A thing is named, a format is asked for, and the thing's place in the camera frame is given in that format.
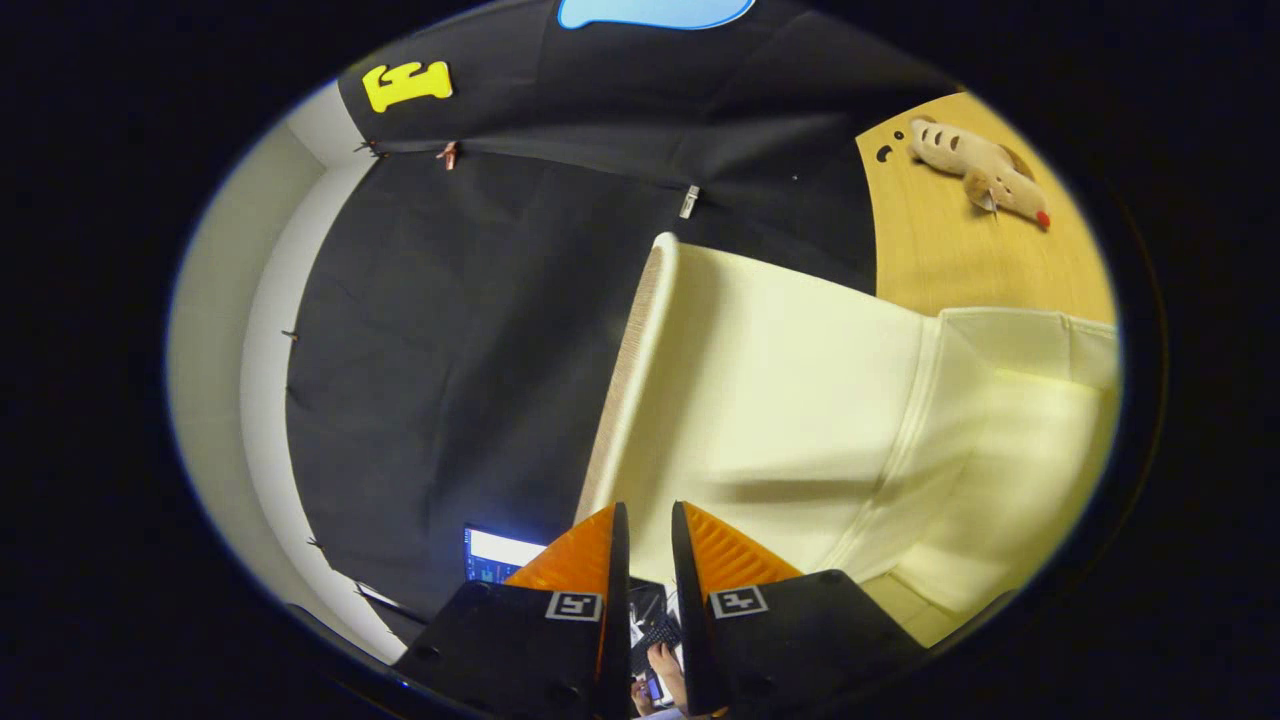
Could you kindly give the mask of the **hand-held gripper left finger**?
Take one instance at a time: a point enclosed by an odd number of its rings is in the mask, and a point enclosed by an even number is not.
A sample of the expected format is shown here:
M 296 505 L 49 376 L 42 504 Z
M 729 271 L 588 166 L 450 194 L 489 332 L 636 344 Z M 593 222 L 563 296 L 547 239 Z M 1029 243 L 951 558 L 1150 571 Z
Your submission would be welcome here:
M 626 719 L 628 514 L 613 503 L 508 580 L 466 582 L 396 662 L 461 719 Z

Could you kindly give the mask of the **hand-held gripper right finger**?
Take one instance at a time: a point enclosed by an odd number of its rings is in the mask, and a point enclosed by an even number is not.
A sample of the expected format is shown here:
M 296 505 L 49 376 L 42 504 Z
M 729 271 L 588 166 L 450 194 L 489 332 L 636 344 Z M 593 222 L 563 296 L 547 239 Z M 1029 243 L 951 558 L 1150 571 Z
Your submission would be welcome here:
M 672 507 L 671 542 L 696 716 L 850 719 L 925 661 L 845 571 L 800 571 L 687 501 Z

